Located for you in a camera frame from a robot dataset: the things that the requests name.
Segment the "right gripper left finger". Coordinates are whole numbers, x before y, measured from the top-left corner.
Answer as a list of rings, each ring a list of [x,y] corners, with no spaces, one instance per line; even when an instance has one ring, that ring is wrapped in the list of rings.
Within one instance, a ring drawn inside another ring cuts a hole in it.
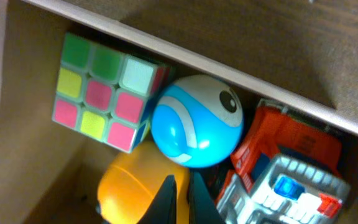
[[[168,175],[159,188],[152,203],[138,224],[177,223],[177,184],[173,175]]]

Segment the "grey red toy truck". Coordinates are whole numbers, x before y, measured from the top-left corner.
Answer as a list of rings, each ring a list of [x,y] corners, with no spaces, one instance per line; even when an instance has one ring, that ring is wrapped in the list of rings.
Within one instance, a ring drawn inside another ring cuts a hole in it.
[[[260,100],[216,201],[223,222],[334,223],[351,189],[337,169],[341,135],[283,103]]]

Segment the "yellow rubber animal toy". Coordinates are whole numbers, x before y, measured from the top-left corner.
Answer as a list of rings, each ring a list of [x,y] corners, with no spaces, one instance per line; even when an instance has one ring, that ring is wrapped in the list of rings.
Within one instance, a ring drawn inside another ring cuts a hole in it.
[[[177,184],[177,223],[189,222],[190,170],[164,156],[153,141],[116,156],[98,185],[100,214],[108,223],[137,223],[168,175]]]

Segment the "colourful puzzle cube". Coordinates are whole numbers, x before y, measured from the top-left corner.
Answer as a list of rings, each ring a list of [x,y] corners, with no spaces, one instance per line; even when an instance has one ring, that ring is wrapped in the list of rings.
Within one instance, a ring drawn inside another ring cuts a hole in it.
[[[166,63],[65,34],[52,120],[130,153],[146,137]]]

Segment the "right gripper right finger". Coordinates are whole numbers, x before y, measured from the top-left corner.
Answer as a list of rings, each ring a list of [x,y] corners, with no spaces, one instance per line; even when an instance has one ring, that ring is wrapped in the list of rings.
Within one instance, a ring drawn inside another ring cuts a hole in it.
[[[190,175],[188,202],[189,224],[225,224],[198,172],[192,172]]]

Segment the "blue toy ball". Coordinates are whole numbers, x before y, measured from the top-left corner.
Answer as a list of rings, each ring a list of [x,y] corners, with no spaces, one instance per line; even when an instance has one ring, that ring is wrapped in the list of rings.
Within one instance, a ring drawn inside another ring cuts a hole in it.
[[[239,144],[244,112],[236,92],[209,75],[180,78],[160,95],[151,133],[160,151],[185,167],[225,160]]]

